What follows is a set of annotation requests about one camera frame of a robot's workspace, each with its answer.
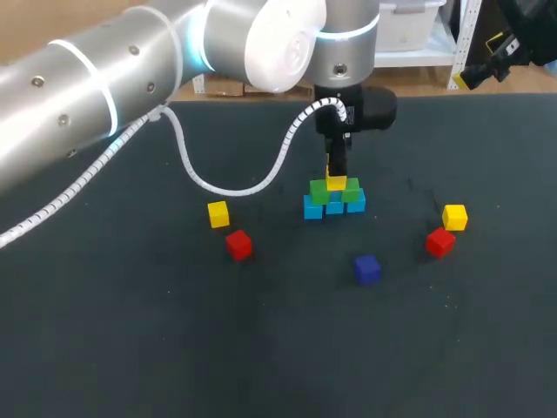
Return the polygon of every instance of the green cube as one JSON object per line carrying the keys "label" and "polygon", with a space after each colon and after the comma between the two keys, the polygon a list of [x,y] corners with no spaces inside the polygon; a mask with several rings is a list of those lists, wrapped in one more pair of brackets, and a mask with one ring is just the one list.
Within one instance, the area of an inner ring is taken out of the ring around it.
{"label": "green cube", "polygon": [[355,203],[359,201],[358,179],[348,179],[346,189],[342,192],[342,203]]}
{"label": "green cube", "polygon": [[314,205],[326,205],[329,203],[329,197],[331,196],[331,192],[327,191],[325,180],[310,181],[310,194]]}

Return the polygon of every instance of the red cube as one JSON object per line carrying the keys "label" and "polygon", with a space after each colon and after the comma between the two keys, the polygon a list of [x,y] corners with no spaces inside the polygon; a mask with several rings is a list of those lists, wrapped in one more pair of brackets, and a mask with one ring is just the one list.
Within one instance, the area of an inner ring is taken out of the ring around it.
{"label": "red cube", "polygon": [[226,237],[226,247],[236,261],[252,255],[252,240],[242,230]]}
{"label": "red cube", "polygon": [[454,238],[454,235],[446,231],[444,228],[439,228],[427,237],[426,250],[440,259],[453,250],[455,241],[456,238]]}

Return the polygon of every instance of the black mat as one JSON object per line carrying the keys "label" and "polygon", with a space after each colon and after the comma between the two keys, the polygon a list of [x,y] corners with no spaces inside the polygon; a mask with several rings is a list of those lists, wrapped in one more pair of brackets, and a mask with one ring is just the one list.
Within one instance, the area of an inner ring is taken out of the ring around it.
{"label": "black mat", "polygon": [[[192,160],[223,187],[262,179],[301,103],[176,105]],[[401,99],[357,137],[363,216],[307,223],[323,174],[307,124],[276,182],[228,199],[254,259],[230,260],[215,199],[167,121],[0,252],[2,417],[557,416],[557,97]],[[0,200],[2,229],[105,145]],[[470,223],[423,250],[446,203]],[[384,267],[362,288],[352,261]]]}

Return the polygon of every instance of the white cable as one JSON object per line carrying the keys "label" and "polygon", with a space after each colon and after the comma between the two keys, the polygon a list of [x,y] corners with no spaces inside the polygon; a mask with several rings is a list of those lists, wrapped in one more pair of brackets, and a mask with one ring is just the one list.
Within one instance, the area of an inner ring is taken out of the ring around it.
{"label": "white cable", "polygon": [[184,130],[182,129],[182,125],[180,124],[180,121],[176,116],[176,113],[174,113],[174,111],[172,111],[172,109],[169,109],[168,107],[163,109],[163,113],[166,115],[166,117],[168,117],[168,119],[172,123],[172,126],[174,127],[174,131],[176,132],[176,140],[178,141],[178,149],[180,151],[180,157],[182,158],[182,163],[184,163],[184,168],[186,172],[189,174],[189,176],[191,177],[191,179],[199,186],[203,187],[205,190],[209,192],[220,194],[222,196],[236,198],[242,196],[249,196],[251,194],[261,192],[275,179],[275,177],[277,177],[277,174],[279,174],[280,167],[285,162],[286,154],[288,153],[288,148],[290,148],[290,144],[292,143],[292,139],[294,138],[296,131],[299,129],[299,127],[304,123],[306,119],[308,119],[313,113],[315,113],[316,111],[318,111],[319,109],[325,106],[335,106],[337,108],[337,114],[339,115],[340,120],[343,122],[346,120],[346,108],[344,104],[337,98],[322,98],[321,100],[314,102],[313,104],[305,108],[305,110],[298,115],[296,120],[294,120],[292,125],[290,125],[290,128],[288,129],[288,132],[285,135],[285,140],[283,141],[282,146],[280,147],[280,152],[278,153],[277,160],[275,161],[275,164],[272,167],[269,174],[267,174],[267,177],[265,177],[263,181],[261,181],[258,185],[255,185],[254,187],[250,187],[249,189],[245,189],[245,190],[221,189],[220,187],[210,185],[202,178],[200,178],[198,174],[195,172],[195,170],[193,169],[193,166],[191,165],[190,157],[188,156],[188,151],[185,149]]}
{"label": "white cable", "polygon": [[97,160],[89,166],[87,170],[68,187],[65,191],[60,194],[57,198],[52,200],[47,206],[30,216],[22,223],[11,228],[8,232],[0,235],[0,248],[4,248],[9,243],[15,241],[18,238],[23,237],[29,231],[35,229],[37,226],[41,225],[45,220],[50,218],[65,205],[70,202],[76,195],[81,192],[81,190],[95,177],[98,172],[116,155],[118,151],[133,137],[139,129],[147,123],[149,116],[145,115],[138,120],[136,120],[131,126],[124,131],[112,144],[106,149],[105,152],[101,154]]}

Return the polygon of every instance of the blue cube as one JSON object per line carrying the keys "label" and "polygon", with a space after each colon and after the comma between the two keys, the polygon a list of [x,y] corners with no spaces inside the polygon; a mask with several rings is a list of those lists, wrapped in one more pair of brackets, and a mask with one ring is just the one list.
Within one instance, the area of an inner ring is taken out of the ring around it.
{"label": "blue cube", "polygon": [[372,255],[358,257],[354,262],[354,272],[360,285],[371,285],[379,281],[381,266]]}
{"label": "blue cube", "polygon": [[345,212],[345,204],[342,203],[342,192],[331,192],[329,203],[325,207],[327,215],[342,215]]}
{"label": "blue cube", "polygon": [[359,189],[359,200],[346,204],[346,213],[362,213],[366,211],[366,194],[364,189]]}
{"label": "blue cube", "polygon": [[323,219],[323,205],[314,205],[309,195],[304,196],[304,219]]}

